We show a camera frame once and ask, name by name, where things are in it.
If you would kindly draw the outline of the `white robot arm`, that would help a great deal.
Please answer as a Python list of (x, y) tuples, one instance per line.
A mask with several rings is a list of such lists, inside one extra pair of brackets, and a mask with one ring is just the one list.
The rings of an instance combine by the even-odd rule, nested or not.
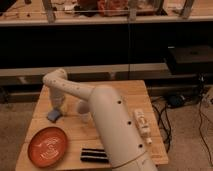
[(50, 88), (50, 99), (57, 105), (65, 93), (88, 103), (112, 171), (158, 171), (115, 88), (68, 81), (64, 69), (46, 74), (43, 83)]

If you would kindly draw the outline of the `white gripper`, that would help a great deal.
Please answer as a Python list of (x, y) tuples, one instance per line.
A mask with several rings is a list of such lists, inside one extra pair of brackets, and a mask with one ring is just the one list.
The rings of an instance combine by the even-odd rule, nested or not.
[(54, 109), (60, 109), (65, 102), (65, 95), (62, 91), (56, 88), (50, 88), (50, 101)]

